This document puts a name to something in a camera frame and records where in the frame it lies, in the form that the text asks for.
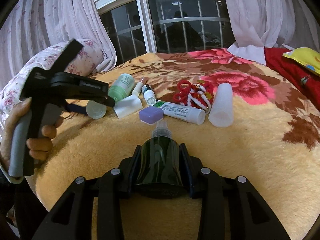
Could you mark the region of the person's left hand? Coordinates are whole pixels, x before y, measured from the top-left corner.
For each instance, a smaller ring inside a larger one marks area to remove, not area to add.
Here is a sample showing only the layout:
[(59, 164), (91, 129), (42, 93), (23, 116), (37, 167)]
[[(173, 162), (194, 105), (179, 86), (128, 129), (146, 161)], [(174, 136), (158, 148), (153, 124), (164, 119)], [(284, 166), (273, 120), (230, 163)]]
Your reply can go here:
[[(28, 113), (31, 105), (31, 98), (18, 103), (12, 109), (4, 126), (3, 139), (1, 142), (1, 165), (6, 172), (10, 167), (12, 135), (18, 121)], [(43, 138), (30, 138), (26, 141), (29, 155), (43, 163), (53, 149), (52, 139), (57, 135), (57, 128), (63, 123), (64, 118), (59, 116), (54, 125), (46, 125), (42, 128)]]

